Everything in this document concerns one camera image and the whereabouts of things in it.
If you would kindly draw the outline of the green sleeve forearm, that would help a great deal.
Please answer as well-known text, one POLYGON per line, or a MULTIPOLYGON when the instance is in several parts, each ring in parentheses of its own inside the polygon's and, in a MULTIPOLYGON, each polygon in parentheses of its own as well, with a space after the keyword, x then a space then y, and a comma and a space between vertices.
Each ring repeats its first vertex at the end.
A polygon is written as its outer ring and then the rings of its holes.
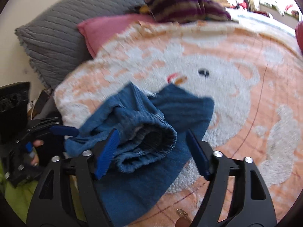
MULTIPOLYGON (((1 164, 1 192, 4 198, 19 218, 26 222, 28 209, 31 203, 33 193, 37 187, 38 181, 21 182, 17 187, 13 187, 12 184, 5 178, 3 166, 1 164)), ((80 204, 79 192, 76 183, 76 177, 70 177, 70 187, 74 210, 79 220, 86 222, 85 214, 80 204)))

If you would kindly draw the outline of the left hand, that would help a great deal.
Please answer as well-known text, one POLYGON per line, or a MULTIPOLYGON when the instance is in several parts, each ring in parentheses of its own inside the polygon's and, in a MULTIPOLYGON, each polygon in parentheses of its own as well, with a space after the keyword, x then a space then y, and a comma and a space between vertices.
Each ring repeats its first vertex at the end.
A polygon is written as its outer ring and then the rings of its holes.
POLYGON ((35 140, 34 142, 28 142, 25 145, 26 154, 23 156, 23 162, 26 165, 38 166, 39 157, 36 148, 42 146, 44 142, 42 140, 35 140))

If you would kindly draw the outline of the right hand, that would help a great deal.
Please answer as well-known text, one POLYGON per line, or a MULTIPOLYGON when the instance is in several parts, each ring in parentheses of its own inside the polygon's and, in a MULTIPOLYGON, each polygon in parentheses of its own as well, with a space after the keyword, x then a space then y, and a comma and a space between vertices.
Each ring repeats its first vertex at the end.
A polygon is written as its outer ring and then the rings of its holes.
POLYGON ((188 213, 181 208, 178 208, 176 213, 179 218, 175 223, 175 227, 190 227, 192 220, 189 218, 188 213))

